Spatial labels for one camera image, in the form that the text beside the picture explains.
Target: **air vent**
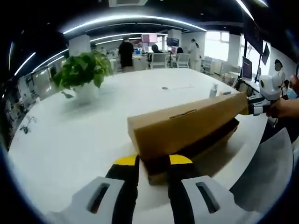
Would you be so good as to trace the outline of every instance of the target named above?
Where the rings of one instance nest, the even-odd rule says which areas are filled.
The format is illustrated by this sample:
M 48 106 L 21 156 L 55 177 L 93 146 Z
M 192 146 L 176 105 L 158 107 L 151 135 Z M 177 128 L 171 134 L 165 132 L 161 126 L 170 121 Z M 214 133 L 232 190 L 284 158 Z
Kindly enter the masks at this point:
M 109 6 L 144 6 L 147 1 L 148 0 L 109 0 Z

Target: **human arm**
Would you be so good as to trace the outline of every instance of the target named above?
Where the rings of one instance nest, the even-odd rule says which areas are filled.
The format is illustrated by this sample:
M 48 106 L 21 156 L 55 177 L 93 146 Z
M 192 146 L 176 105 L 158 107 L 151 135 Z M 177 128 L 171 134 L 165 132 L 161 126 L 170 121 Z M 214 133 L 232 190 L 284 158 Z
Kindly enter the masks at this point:
M 296 75 L 291 76 L 290 87 L 299 94 L 299 79 Z
M 189 49 L 188 49 L 188 53 L 190 54 L 192 51 L 192 44 L 190 44 Z
M 133 47 L 133 44 L 131 44 L 131 52 L 134 53 L 134 47 Z
M 280 98 L 271 105 L 267 112 L 267 116 L 272 116 L 274 118 L 299 118 L 299 99 L 285 100 Z
M 122 54 L 122 44 L 120 45 L 120 47 L 118 48 L 118 55 L 120 56 Z

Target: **office chair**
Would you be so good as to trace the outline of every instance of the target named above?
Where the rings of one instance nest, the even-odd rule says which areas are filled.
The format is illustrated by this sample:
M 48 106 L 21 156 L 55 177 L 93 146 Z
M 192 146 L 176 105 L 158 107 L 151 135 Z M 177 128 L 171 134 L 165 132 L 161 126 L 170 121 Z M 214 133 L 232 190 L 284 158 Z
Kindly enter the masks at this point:
M 173 65 L 176 66 L 176 68 L 180 69 L 180 68 L 189 68 L 189 54 L 177 54 L 178 59 L 177 61 L 173 62 Z
M 153 53 L 151 56 L 150 69 L 167 68 L 167 54 Z

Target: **desk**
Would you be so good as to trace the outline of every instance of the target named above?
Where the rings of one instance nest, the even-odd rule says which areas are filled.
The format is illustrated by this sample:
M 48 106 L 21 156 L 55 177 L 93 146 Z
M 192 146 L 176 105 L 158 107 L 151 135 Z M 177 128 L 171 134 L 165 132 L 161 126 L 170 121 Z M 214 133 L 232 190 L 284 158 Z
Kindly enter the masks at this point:
M 257 92 L 260 92 L 260 86 L 259 86 L 259 82 L 254 83 L 254 78 L 251 81 L 248 80 L 243 80 L 243 82 L 250 86 L 252 89 L 254 89 Z
M 78 107 L 61 93 L 29 111 L 37 123 L 31 133 L 17 130 L 8 153 L 16 179 L 43 214 L 61 211 L 72 195 L 97 176 L 105 176 L 114 160 L 135 154 L 127 117 L 237 91 L 191 69 L 157 69 L 106 77 L 98 100 Z M 215 171 L 213 178 L 230 189 L 250 163 L 267 117 L 237 115 L 240 124 L 227 145 L 206 154 L 197 166 Z M 173 223 L 166 186 L 150 186 L 140 166 L 138 199 L 133 223 Z
M 240 75 L 239 72 L 231 72 L 231 71 L 229 72 L 229 74 L 235 76 L 236 78 L 238 78 L 239 75 Z M 244 79 L 243 79 L 243 82 L 244 82 L 246 85 L 250 86 L 250 87 L 251 87 L 252 89 L 254 89 L 255 91 L 260 92 L 259 82 L 254 83 L 254 78 L 252 78 L 251 81 L 249 81 L 249 80 L 244 80 Z
M 146 70 L 148 64 L 146 61 L 146 57 L 134 55 L 133 56 L 133 66 L 136 71 Z M 110 59 L 109 60 L 112 66 L 112 70 L 114 71 L 114 74 L 118 72 L 118 68 L 120 67 L 120 59 Z

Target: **person in black shirt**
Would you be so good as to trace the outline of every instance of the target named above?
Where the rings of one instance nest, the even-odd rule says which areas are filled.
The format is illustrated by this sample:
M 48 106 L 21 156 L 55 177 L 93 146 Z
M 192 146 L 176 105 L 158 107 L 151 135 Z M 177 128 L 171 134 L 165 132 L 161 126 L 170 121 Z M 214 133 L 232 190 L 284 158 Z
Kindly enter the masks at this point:
M 121 56 L 121 67 L 124 71 L 133 70 L 133 52 L 134 48 L 133 45 L 129 42 L 129 38 L 124 37 L 118 51 Z
M 151 49 L 154 53 L 162 53 L 162 51 L 159 51 L 159 47 L 156 44 L 151 46 Z M 148 54 L 148 62 L 151 62 L 151 56 L 152 56 L 152 54 Z

